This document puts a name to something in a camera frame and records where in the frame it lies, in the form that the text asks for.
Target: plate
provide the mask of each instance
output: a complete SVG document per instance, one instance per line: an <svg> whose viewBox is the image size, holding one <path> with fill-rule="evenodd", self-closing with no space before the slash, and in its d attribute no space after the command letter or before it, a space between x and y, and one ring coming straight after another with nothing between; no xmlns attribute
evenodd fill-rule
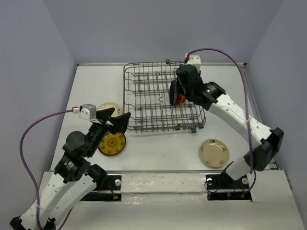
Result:
<svg viewBox="0 0 307 230"><path fill-rule="evenodd" d="M109 108L115 108L115 111L112 113L111 117L117 117L121 115L121 108L118 104L114 102L106 102L101 104L97 110L104 110L104 109L109 109Z"/></svg>
<svg viewBox="0 0 307 230"><path fill-rule="evenodd" d="M217 139L209 139L201 144L199 151L203 163L212 168L221 168L229 161L228 147Z"/></svg>
<svg viewBox="0 0 307 230"><path fill-rule="evenodd" d="M127 141L124 134L112 134L108 132L100 142L98 149L104 155L114 156L124 150L126 142Z"/></svg>

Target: gray wall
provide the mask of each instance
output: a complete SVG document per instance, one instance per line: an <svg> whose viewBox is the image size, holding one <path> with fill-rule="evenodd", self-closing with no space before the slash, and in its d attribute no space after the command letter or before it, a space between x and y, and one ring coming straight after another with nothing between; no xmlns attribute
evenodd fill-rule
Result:
<svg viewBox="0 0 307 230"><path fill-rule="evenodd" d="M0 229L33 203L35 191L19 157L19 140L37 119L66 108L75 73L42 0L0 1ZM24 154L38 181L48 170L62 116L39 124Z"/></svg>
<svg viewBox="0 0 307 230"><path fill-rule="evenodd" d="M285 0L248 63L263 122L285 136L276 160L287 170L307 228L307 1Z"/></svg>
<svg viewBox="0 0 307 230"><path fill-rule="evenodd" d="M247 62L282 1L44 0L77 63L182 59L200 47Z"/></svg>

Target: wire rack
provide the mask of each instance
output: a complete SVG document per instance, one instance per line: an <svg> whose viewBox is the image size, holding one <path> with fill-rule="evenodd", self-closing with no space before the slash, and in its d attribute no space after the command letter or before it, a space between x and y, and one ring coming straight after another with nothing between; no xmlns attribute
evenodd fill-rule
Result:
<svg viewBox="0 0 307 230"><path fill-rule="evenodd" d="M123 111L130 112L129 130L136 132L204 128L205 111L187 100L169 104L169 86L184 62L138 62L124 66Z"/></svg>

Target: beige plate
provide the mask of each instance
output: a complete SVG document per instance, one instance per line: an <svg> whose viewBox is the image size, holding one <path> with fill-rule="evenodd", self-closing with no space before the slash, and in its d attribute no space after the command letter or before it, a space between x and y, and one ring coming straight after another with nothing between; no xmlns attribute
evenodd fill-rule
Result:
<svg viewBox="0 0 307 230"><path fill-rule="evenodd" d="M109 109L109 108L115 108L114 113L112 114L111 117L116 117L121 115L121 108L118 104L114 103L114 102L106 102L101 104L97 110L104 110L104 109Z"/></svg>
<svg viewBox="0 0 307 230"><path fill-rule="evenodd" d="M220 140L210 139L201 144L200 159L213 168L223 167L229 161L227 146Z"/></svg>

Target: dish rack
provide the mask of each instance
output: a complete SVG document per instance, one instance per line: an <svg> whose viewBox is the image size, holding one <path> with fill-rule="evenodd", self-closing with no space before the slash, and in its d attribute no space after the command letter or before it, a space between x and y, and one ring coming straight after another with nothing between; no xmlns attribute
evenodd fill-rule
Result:
<svg viewBox="0 0 307 230"><path fill-rule="evenodd" d="M136 132L190 130L206 122L203 108L185 101L169 104L169 86L181 61L137 62L124 66L123 111L130 112L128 130Z"/></svg>

